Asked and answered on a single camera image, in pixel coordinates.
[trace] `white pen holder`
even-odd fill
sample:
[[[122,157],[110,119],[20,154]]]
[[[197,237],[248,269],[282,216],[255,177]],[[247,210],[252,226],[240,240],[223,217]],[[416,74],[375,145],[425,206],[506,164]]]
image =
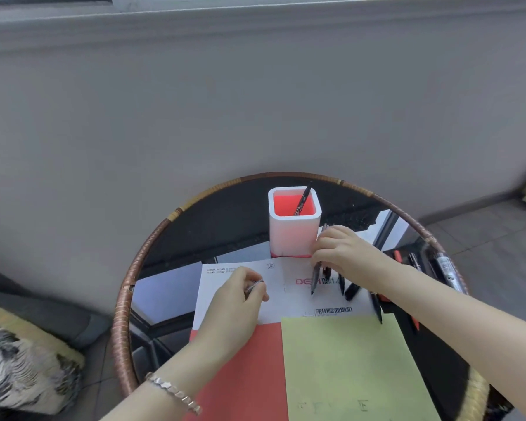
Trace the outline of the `white pen holder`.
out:
[[[300,215],[294,215],[306,186],[269,191],[269,241],[272,257],[310,257],[320,226],[321,206],[312,189]]]

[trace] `silver bracelet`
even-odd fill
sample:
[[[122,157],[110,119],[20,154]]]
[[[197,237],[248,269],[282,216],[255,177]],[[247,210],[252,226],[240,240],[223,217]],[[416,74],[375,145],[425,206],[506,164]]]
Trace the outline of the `silver bracelet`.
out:
[[[153,372],[148,372],[146,374],[146,379],[148,381],[154,383],[158,387],[161,387],[162,389],[166,390],[166,392],[168,392],[169,394],[177,397],[179,400],[181,400],[183,403],[185,403],[187,405],[187,409],[189,411],[191,411],[191,412],[194,412],[195,415],[200,415],[201,414],[201,412],[203,410],[201,408],[201,405],[196,403],[189,396],[185,396],[185,393],[183,393],[182,391],[179,391],[177,389],[177,387],[173,386],[171,383],[169,383],[167,381],[164,381],[164,380],[162,380],[161,378],[158,378],[158,377],[154,378],[153,375],[154,375]]]

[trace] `yellow paper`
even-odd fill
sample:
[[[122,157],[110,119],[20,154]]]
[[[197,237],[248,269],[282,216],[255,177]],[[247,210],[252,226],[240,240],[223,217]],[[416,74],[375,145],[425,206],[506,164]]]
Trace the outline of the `yellow paper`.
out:
[[[440,421],[393,314],[281,326],[289,421]]]

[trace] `glass tabletop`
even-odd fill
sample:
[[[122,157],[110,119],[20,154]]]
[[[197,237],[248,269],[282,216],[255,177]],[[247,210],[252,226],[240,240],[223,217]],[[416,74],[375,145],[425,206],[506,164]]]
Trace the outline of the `glass tabletop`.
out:
[[[271,258],[267,193],[274,187],[307,186],[304,177],[262,177],[225,187],[189,206],[161,233],[148,252],[133,290],[131,351],[139,382],[189,341],[203,263],[241,263]],[[321,225],[350,227],[393,256],[409,253],[434,280],[429,245],[389,206],[340,183],[313,180],[322,208]],[[395,305],[407,345],[442,419],[455,419],[468,381],[468,365],[445,343]]]

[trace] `wall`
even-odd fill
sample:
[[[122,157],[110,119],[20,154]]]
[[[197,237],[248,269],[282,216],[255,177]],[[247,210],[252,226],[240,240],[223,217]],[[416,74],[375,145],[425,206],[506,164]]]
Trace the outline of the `wall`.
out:
[[[176,206],[272,170],[416,217],[526,176],[526,13],[0,53],[0,272],[112,312]]]

